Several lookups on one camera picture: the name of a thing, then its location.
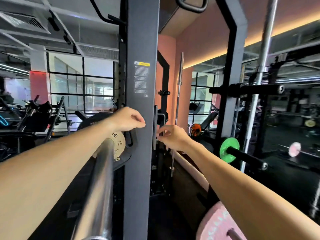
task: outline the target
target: yellow warning sticker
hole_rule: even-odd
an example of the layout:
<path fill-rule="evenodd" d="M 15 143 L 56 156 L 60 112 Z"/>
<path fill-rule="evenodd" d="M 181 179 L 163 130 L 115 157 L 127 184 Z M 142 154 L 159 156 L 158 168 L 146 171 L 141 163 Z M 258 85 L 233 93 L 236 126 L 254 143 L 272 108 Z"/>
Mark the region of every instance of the yellow warning sticker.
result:
<path fill-rule="evenodd" d="M 134 64 L 135 65 L 140 65 L 140 66 L 145 66 L 145 67 L 149 67 L 150 66 L 150 63 L 141 62 L 141 61 L 135 61 Z"/>

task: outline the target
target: black weight plate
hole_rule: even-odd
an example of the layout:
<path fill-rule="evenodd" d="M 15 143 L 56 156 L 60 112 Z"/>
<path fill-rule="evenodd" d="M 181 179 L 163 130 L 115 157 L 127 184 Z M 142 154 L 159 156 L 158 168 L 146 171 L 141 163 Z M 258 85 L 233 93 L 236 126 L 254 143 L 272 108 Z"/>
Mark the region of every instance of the black weight plate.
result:
<path fill-rule="evenodd" d="M 87 118 L 86 120 L 82 121 L 78 127 L 77 130 L 81 130 L 83 128 L 86 128 L 90 125 L 93 125 L 95 122 L 101 121 L 109 116 L 111 116 L 112 113 L 110 112 L 100 112 L 100 113 L 96 113 L 95 115 Z"/>

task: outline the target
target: ceiling air vent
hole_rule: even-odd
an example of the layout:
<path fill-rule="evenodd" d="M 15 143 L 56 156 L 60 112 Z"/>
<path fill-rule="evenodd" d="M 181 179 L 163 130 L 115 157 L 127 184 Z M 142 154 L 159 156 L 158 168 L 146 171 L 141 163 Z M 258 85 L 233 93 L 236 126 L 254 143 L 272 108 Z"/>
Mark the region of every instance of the ceiling air vent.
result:
<path fill-rule="evenodd" d="M 20 13 L 0 12 L 0 17 L 16 28 L 50 34 L 48 29 L 42 25 L 40 20 L 35 16 Z"/>
<path fill-rule="evenodd" d="M 85 45 L 79 45 L 80 49 L 83 51 L 84 56 L 102 58 L 108 60 L 119 60 L 119 51 L 111 50 L 107 48 L 97 48 Z"/>

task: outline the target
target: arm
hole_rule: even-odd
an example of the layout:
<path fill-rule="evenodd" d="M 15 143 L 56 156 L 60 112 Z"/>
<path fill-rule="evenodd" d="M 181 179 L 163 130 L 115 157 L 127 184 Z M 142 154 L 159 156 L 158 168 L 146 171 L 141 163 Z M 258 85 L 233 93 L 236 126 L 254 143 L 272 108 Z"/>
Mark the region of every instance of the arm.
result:
<path fill-rule="evenodd" d="M 126 107 L 0 163 L 0 239 L 28 239 L 107 137 L 144 126 L 142 116 Z"/>
<path fill-rule="evenodd" d="M 176 125 L 158 137 L 195 162 L 248 240 L 320 239 L 320 226 L 284 198 L 210 153 Z"/>

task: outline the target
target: forearm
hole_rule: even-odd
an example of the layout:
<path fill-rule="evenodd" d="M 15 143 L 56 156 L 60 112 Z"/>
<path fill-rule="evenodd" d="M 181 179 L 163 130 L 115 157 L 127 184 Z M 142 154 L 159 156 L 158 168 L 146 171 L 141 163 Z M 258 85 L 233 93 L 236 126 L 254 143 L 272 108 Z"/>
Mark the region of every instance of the forearm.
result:
<path fill-rule="evenodd" d="M 320 227 L 285 199 L 190 141 L 186 153 L 248 240 L 320 239 Z"/>
<path fill-rule="evenodd" d="M 0 163 L 0 239 L 28 239 L 112 127 L 104 120 Z"/>

